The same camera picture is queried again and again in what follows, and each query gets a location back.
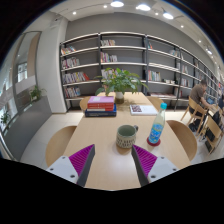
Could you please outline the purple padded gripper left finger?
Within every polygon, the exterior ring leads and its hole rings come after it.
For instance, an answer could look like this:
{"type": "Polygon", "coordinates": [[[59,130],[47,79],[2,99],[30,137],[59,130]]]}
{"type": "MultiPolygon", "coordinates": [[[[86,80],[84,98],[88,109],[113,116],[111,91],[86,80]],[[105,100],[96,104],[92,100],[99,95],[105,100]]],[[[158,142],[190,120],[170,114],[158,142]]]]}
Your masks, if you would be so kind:
{"type": "Polygon", "coordinates": [[[84,187],[95,156],[95,145],[89,145],[71,156],[59,157],[47,171],[84,187]]]}

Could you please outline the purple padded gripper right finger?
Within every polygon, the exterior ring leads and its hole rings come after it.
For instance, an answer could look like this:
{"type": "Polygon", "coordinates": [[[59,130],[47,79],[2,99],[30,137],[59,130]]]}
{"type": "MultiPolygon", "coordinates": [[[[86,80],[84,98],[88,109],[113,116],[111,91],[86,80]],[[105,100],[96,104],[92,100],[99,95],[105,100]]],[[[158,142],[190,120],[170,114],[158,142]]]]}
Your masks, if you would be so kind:
{"type": "Polygon", "coordinates": [[[178,171],[178,168],[166,157],[157,157],[137,145],[132,146],[131,154],[141,187],[178,171]]]}

